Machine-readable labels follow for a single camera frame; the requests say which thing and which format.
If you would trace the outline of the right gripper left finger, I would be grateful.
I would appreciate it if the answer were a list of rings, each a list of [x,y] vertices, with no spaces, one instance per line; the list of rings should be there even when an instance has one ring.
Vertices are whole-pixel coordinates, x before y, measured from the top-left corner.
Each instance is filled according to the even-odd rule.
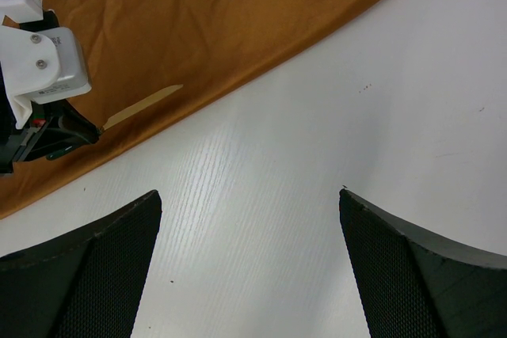
[[[162,218],[153,190],[1,258],[3,337],[129,337]]]

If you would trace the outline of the brown cloth napkin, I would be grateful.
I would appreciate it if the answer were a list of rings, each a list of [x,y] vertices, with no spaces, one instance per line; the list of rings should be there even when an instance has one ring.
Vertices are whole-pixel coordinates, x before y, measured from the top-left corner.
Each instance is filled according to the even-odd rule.
[[[8,216],[311,47],[381,0],[44,0],[81,43],[92,82],[73,106],[92,123],[175,93],[54,161],[1,180]]]

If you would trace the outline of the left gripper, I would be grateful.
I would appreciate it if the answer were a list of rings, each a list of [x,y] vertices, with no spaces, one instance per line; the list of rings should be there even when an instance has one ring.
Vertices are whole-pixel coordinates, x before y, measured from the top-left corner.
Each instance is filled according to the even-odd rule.
[[[68,101],[35,104],[35,113],[21,129],[7,101],[1,103],[1,174],[13,174],[14,162],[49,157],[67,146],[93,145],[98,128]]]

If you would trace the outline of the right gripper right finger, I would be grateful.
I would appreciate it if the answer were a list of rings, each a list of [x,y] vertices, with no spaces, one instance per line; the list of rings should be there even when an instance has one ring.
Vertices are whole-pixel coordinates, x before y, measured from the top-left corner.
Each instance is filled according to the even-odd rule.
[[[372,337],[504,337],[506,258],[435,234],[343,188],[344,235]]]

